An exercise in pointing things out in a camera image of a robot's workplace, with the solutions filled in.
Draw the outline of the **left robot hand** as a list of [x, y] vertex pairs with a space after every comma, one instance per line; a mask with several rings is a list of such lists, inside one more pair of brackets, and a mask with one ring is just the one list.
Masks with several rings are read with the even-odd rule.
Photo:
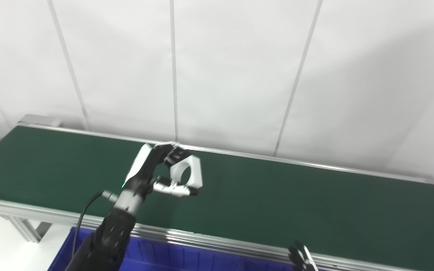
[[[170, 177], [154, 177], [159, 164], [165, 165]], [[172, 196], [195, 196], [203, 186], [200, 158], [177, 142], [141, 146], [122, 187], [130, 187], [131, 180], [142, 181], [152, 190]]]

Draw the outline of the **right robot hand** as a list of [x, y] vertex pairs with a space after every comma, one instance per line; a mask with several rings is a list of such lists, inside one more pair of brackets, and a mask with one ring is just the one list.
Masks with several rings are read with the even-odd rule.
[[318, 271], [308, 248], [300, 241], [288, 247], [288, 258], [295, 271]]

